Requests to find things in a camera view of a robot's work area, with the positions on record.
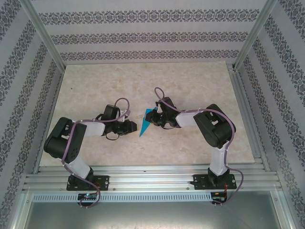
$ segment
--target marble floor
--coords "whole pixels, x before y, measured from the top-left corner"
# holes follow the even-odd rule
[[[88,165],[209,164],[211,149],[198,127],[163,130],[150,125],[139,137],[146,108],[158,100],[153,91],[157,86],[178,109],[217,104],[237,129],[228,162],[254,161],[225,62],[68,65],[49,133],[60,117],[93,119],[107,104],[126,97],[131,104],[129,119],[137,123],[138,131],[116,141],[84,138],[80,154]],[[126,109],[124,101],[118,106]],[[60,165],[43,153],[40,166]]]

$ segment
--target purple cable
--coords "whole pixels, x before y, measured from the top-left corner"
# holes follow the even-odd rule
[[[69,139],[68,139],[68,143],[67,143],[65,152],[64,152],[64,154],[63,154],[63,156],[62,156],[62,159],[61,159],[61,163],[62,163],[63,167],[64,167],[69,173],[71,173],[73,176],[75,176],[76,178],[78,178],[78,179],[80,179],[80,180],[82,180],[82,181],[88,183],[89,185],[95,187],[97,193],[99,194],[98,199],[97,199],[94,203],[92,203],[91,205],[86,206],[86,207],[83,206],[83,205],[81,205],[81,202],[84,200],[84,199],[81,199],[81,201],[80,201],[80,206],[81,206],[81,208],[91,208],[91,207],[93,207],[94,205],[96,205],[96,204],[100,201],[100,199],[101,199],[101,191],[100,191],[100,189],[99,189],[95,184],[93,184],[92,182],[90,182],[90,181],[88,181],[88,180],[86,180],[86,179],[80,177],[79,175],[73,173],[73,171],[71,171],[71,170],[69,169],[69,167],[67,167],[67,165],[66,165],[66,163],[65,163],[65,159],[66,159],[66,157],[67,157],[67,154],[68,154],[68,151],[69,151],[69,147],[70,147],[70,144],[71,144],[71,141],[72,141],[72,136],[73,136],[73,133],[74,133],[74,129],[75,129],[75,127],[76,127],[76,125],[77,125],[78,123],[82,123],[82,122],[110,123],[110,122],[114,122],[114,121],[117,121],[117,120],[123,118],[125,115],[127,115],[127,114],[130,113],[130,110],[129,110],[129,108],[130,108],[130,103],[129,103],[128,99],[126,99],[126,98],[119,98],[117,101],[115,101],[114,105],[116,106],[116,104],[117,104],[120,100],[125,100],[125,101],[127,102],[127,109],[126,109],[126,111],[125,111],[121,116],[119,116],[119,117],[117,117],[117,118],[115,118],[115,119],[112,119],[112,120],[95,120],[95,119],[78,120],[78,121],[76,121],[76,122],[73,124],[73,126],[72,126],[72,129],[71,129],[71,132],[70,132],[70,136],[69,136]]]
[[[160,90],[160,91],[162,92],[162,94],[163,94],[162,98],[158,95],[157,89]],[[233,123],[231,122],[231,120],[230,120],[226,115],[224,115],[223,113],[221,113],[221,112],[219,112],[219,111],[216,111],[216,110],[212,110],[212,109],[183,110],[183,111],[182,111],[182,110],[179,110],[179,109],[177,109],[177,108],[175,108],[175,107],[169,105],[168,103],[166,103],[166,102],[163,100],[165,94],[164,94],[164,91],[163,91],[160,87],[155,87],[154,92],[155,92],[156,96],[158,97],[158,99],[159,99],[162,103],[164,103],[165,105],[167,105],[168,107],[170,107],[171,109],[173,109],[173,110],[175,110],[175,111],[177,111],[177,112],[180,112],[180,113],[191,113],[191,112],[204,112],[204,111],[208,111],[208,112],[216,113],[216,114],[222,116],[226,121],[228,121],[228,123],[229,123],[229,125],[230,125],[230,127],[231,127],[231,129],[232,129],[232,137],[231,137],[229,143],[226,145],[226,147],[225,147],[225,149],[224,149],[224,166],[225,166],[227,169],[229,169],[229,170],[239,172],[239,173],[241,174],[241,176],[242,176],[242,179],[241,179],[241,181],[240,181],[239,186],[237,187],[236,191],[233,193],[233,195],[231,196],[230,199],[228,199],[225,203],[221,203],[221,202],[219,202],[219,201],[217,201],[217,200],[214,200],[214,202],[216,202],[216,203],[218,203],[218,204],[220,204],[220,205],[225,205],[225,204],[227,204],[228,202],[230,202],[231,199],[232,199],[232,198],[236,195],[236,193],[239,191],[239,189],[241,188],[241,186],[242,186],[242,184],[243,184],[243,182],[244,182],[244,174],[242,173],[242,171],[239,170],[239,169],[236,169],[236,168],[230,168],[230,167],[227,165],[228,148],[229,148],[229,145],[232,143],[232,141],[233,141],[233,139],[234,139],[234,136],[235,136],[234,126],[233,126]]]

